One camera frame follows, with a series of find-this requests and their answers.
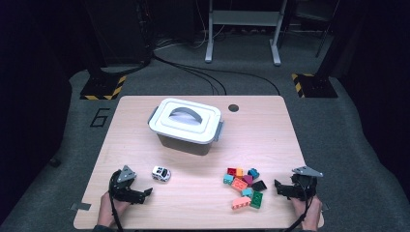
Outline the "pink toy block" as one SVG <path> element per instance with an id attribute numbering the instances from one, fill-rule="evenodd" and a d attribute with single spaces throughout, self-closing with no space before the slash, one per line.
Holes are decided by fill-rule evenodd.
<path id="1" fill-rule="evenodd" d="M 232 201 L 231 209 L 237 210 L 243 207 L 247 207 L 251 202 L 251 199 L 247 196 L 236 198 Z"/>

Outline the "white toy car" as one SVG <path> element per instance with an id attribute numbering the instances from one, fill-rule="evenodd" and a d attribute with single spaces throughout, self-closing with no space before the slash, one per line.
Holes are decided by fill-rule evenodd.
<path id="1" fill-rule="evenodd" d="M 152 170 L 152 178 L 161 182 L 168 182 L 171 177 L 171 172 L 169 169 L 163 166 L 155 166 Z"/>

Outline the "coral toy block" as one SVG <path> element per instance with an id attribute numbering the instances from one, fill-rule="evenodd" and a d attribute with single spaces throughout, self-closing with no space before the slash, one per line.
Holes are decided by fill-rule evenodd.
<path id="1" fill-rule="evenodd" d="M 248 187 L 248 184 L 242 179 L 235 178 L 231 183 L 231 187 L 237 191 L 242 191 Z"/>

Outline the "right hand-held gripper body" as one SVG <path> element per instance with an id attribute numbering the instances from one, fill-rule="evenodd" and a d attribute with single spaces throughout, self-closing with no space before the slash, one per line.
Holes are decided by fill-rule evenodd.
<path id="1" fill-rule="evenodd" d="M 292 185 L 285 186 L 290 190 L 288 197 L 306 201 L 316 194 L 317 179 L 323 177 L 323 173 L 308 166 L 297 167 L 292 170 Z"/>

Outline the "dark metal stand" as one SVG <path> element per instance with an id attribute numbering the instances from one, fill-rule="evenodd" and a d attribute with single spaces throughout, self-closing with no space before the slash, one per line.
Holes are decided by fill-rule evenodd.
<path id="1" fill-rule="evenodd" d="M 297 3 L 294 16 L 301 21 L 316 23 L 322 28 L 321 42 L 315 57 L 320 55 L 321 49 L 326 41 L 329 29 L 333 23 L 334 17 L 340 0 L 300 0 Z"/>

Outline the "black yellow striped stand base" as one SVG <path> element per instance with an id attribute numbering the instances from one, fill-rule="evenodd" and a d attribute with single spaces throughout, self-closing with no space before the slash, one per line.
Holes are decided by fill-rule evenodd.
<path id="1" fill-rule="evenodd" d="M 80 92 L 80 98 L 89 101 L 115 100 L 126 78 L 125 75 L 108 76 L 104 79 L 89 78 Z"/>
<path id="2" fill-rule="evenodd" d="M 292 73 L 291 77 L 300 98 L 337 97 L 337 92 L 328 78 L 321 79 L 309 73 Z"/>

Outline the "clear brown storage box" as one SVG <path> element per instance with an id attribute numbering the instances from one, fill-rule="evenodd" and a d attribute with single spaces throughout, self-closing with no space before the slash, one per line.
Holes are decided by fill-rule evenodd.
<path id="1" fill-rule="evenodd" d="M 179 139 L 170 138 L 164 135 L 157 134 L 157 136 L 164 147 L 199 156 L 207 155 L 212 147 L 212 144 L 216 142 L 214 141 L 210 144 L 201 145 L 192 142 L 181 141 Z"/>

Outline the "person's right hand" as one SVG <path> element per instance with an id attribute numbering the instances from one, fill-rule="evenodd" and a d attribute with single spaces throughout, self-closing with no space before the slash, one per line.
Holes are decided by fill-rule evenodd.
<path id="1" fill-rule="evenodd" d="M 295 215 L 299 218 L 305 212 L 306 202 L 300 201 L 297 198 L 291 198 L 291 202 L 294 207 Z M 322 210 L 322 202 L 317 196 L 313 196 L 308 203 L 310 206 L 307 209 L 304 220 L 301 222 L 301 232 L 317 232 Z"/>

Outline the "person's left hand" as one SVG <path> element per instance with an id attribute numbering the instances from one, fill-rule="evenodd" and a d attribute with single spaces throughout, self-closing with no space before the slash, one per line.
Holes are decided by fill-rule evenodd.
<path id="1" fill-rule="evenodd" d="M 97 225 L 110 227 L 115 223 L 115 218 L 112 213 L 112 208 L 115 208 L 117 217 L 119 218 L 130 206 L 129 202 L 118 201 L 116 199 L 110 200 L 109 193 L 106 192 L 101 197 L 101 206 L 99 210 L 99 217 Z"/>

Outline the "green toy block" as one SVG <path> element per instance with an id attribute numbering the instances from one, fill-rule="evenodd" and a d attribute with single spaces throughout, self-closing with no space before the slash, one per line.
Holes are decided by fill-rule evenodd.
<path id="1" fill-rule="evenodd" d="M 262 199 L 263 199 L 263 194 L 259 191 L 255 191 L 252 194 L 252 198 L 251 198 L 251 201 L 250 201 L 251 207 L 253 207 L 255 209 L 259 209 L 261 207 L 261 204 L 262 204 Z"/>

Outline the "black equipment cabinet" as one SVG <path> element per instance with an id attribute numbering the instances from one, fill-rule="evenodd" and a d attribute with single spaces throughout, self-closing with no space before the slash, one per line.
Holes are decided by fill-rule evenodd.
<path id="1" fill-rule="evenodd" d="M 141 30 L 138 0 L 85 0 L 105 63 L 135 65 L 150 60 Z"/>

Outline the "white metal stand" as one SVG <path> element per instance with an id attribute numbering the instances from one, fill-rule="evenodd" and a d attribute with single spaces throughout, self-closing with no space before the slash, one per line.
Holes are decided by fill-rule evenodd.
<path id="1" fill-rule="evenodd" d="M 273 63 L 279 67 L 281 60 L 278 52 L 278 37 L 285 16 L 288 0 L 280 0 L 280 9 L 276 12 L 233 11 L 215 10 L 214 0 L 209 0 L 208 11 L 208 43 L 205 53 L 205 62 L 213 61 L 214 51 L 214 26 L 215 25 L 244 25 L 244 26 L 269 26 L 275 28 L 274 36 L 269 40 Z"/>

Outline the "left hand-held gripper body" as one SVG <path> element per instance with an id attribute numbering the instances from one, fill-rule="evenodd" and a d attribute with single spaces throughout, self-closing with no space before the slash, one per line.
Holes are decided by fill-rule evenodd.
<path id="1" fill-rule="evenodd" d="M 109 181 L 108 191 L 110 195 L 118 201 L 130 203 L 132 203 L 133 195 L 144 195 L 143 192 L 131 189 L 135 178 L 136 174 L 127 165 L 115 171 Z"/>

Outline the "white lid with grey handle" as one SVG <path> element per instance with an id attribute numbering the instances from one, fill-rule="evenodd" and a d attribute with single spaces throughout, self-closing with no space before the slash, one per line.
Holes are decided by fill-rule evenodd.
<path id="1" fill-rule="evenodd" d="M 158 135 L 206 145 L 219 140 L 223 120 L 214 106 L 168 98 L 153 112 L 148 125 Z"/>

